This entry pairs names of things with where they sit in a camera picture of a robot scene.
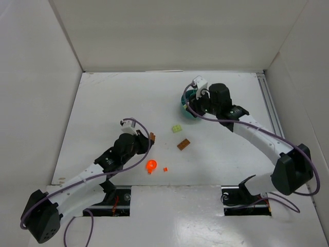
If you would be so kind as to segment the light green curved lego brick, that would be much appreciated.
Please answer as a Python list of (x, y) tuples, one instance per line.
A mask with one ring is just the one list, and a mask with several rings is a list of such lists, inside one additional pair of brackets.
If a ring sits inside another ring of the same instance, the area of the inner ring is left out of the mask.
[(172, 126), (172, 132), (173, 133), (177, 133), (177, 132), (180, 132), (180, 131), (182, 131), (181, 125), (174, 125), (174, 126)]

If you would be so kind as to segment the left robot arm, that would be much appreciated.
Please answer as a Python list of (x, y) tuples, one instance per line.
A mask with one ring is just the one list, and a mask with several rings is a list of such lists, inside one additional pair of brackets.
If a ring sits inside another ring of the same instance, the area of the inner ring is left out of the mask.
[(121, 134), (112, 147), (57, 190), (34, 191), (23, 210), (21, 228), (43, 244), (59, 231), (66, 219), (82, 214), (94, 204), (111, 201), (116, 186), (110, 179), (127, 171), (125, 164), (135, 155), (146, 157), (154, 142), (152, 132)]

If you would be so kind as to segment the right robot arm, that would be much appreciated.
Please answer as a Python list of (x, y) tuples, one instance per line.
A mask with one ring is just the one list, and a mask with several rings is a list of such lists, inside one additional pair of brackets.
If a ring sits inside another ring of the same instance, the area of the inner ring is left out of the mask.
[(191, 115), (220, 123), (250, 142), (274, 165), (272, 172), (260, 176), (251, 175), (240, 182), (239, 190), (246, 201), (252, 196), (273, 191), (285, 196), (297, 194), (297, 190), (311, 179), (316, 180), (316, 189), (307, 195), (313, 196), (319, 192), (319, 174), (306, 145), (297, 146), (264, 129), (246, 109), (233, 104), (225, 84), (215, 83), (208, 86), (204, 83), (199, 86), (192, 82), (188, 87), (195, 89), (194, 95), (187, 96), (187, 91), (184, 91), (182, 98)]

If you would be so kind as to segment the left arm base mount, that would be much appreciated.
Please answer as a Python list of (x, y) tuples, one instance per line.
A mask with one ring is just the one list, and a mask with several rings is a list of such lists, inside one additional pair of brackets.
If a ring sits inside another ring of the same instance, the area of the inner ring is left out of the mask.
[(94, 204), (83, 212), (89, 216), (89, 210), (94, 217), (128, 217), (130, 215), (131, 186), (115, 186), (110, 180), (102, 185), (106, 192), (103, 201)]

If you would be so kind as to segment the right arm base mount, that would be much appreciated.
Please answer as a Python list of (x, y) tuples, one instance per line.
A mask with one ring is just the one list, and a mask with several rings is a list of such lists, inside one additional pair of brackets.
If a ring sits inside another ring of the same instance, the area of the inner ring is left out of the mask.
[(252, 196), (238, 186), (223, 186), (221, 192), (225, 216), (271, 216), (268, 201), (259, 201), (260, 196)]

